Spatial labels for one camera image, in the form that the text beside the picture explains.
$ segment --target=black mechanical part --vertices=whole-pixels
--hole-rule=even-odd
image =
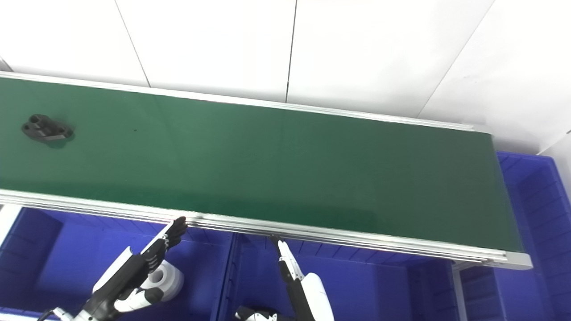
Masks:
[[[151,304],[155,304],[155,303],[159,302],[163,298],[163,295],[164,295],[163,290],[161,290],[157,287],[150,288],[148,290],[145,290],[145,292],[144,292],[145,300],[147,300],[147,302],[149,302]]]
[[[52,315],[54,313],[54,310],[47,310],[44,313],[42,313],[42,315],[38,318],[37,321],[44,321],[47,318],[50,317],[50,315]]]
[[[277,312],[274,309],[266,308],[266,307],[248,308],[245,306],[240,306],[236,310],[236,318],[240,321],[249,321],[249,320],[251,320],[250,318],[256,313],[261,315],[262,317],[266,318],[267,320],[269,320],[271,316],[277,315],[278,321],[296,321],[296,319],[294,319],[294,318],[287,317],[285,315],[280,314],[279,312]]]
[[[277,235],[272,234],[272,235],[270,235],[270,241],[276,247],[276,250],[278,251],[278,254],[279,254],[280,247],[278,246],[278,242],[283,241],[282,238],[277,236]]]
[[[293,307],[293,313],[295,313],[295,318],[298,321],[315,321],[307,298],[305,297],[305,292],[303,291],[303,286],[300,280],[294,280],[287,282],[286,285],[287,295],[289,296],[289,301]]]
[[[66,139],[73,134],[70,126],[56,122],[42,114],[30,116],[28,122],[22,125],[22,131],[28,137],[38,142]]]
[[[153,273],[161,263],[167,252],[166,240],[158,239],[153,243],[142,256],[148,263],[148,273]]]
[[[99,321],[112,321],[119,315],[115,301],[125,300],[148,277],[148,263],[142,255],[132,255],[100,289],[95,291],[83,310]]]
[[[186,233],[186,229],[188,226],[186,225],[186,217],[181,216],[174,221],[172,226],[167,230],[167,251],[180,243],[181,237]]]
[[[280,275],[284,282],[289,283],[293,282],[293,275],[289,273],[289,268],[287,267],[287,263],[285,261],[279,261],[278,266],[280,267]]]

